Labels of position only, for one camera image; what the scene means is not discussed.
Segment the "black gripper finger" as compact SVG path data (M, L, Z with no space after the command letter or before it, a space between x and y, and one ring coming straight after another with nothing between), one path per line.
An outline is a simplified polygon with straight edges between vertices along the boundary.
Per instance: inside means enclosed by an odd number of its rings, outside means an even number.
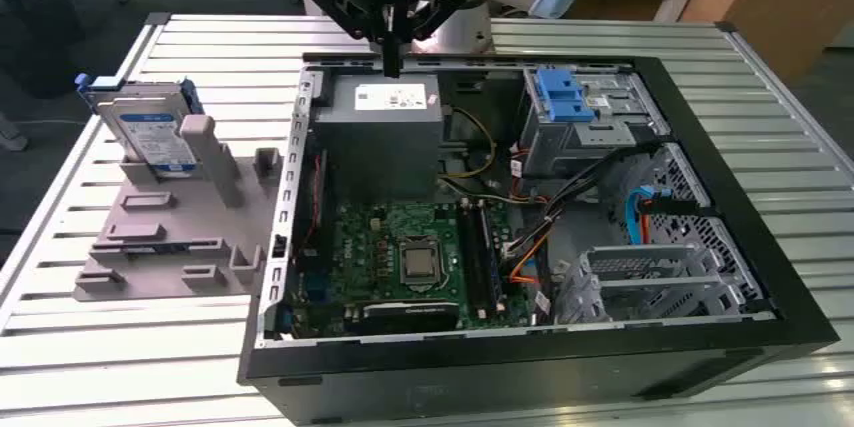
M375 0L311 0L346 33L367 40L381 54L383 74L397 77L397 38L389 29L385 5Z
M414 40L426 40L467 0L434 0L423 7L414 2L395 4L395 77Z

